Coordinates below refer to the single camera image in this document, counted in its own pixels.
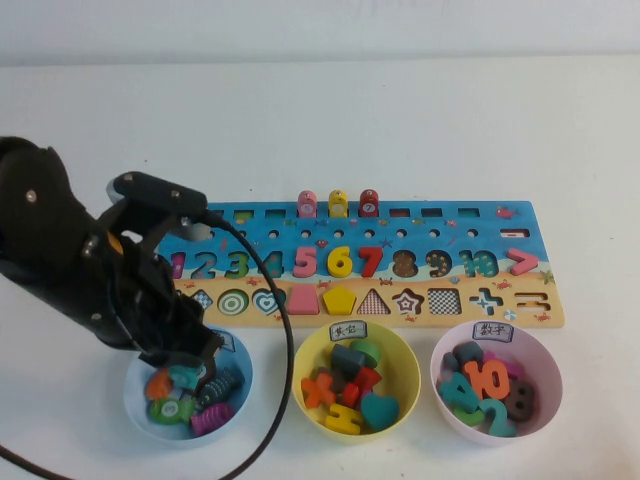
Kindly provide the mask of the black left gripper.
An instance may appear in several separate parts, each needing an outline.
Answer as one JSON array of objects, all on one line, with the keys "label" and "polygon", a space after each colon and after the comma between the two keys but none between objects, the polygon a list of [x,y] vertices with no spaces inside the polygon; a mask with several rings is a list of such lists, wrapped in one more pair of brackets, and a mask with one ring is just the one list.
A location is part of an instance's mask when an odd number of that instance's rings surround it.
[{"label": "black left gripper", "polygon": [[199,302],[176,290],[166,259],[109,233],[107,299],[125,343],[153,368],[200,368],[195,395],[217,372],[222,337],[203,324]]}]

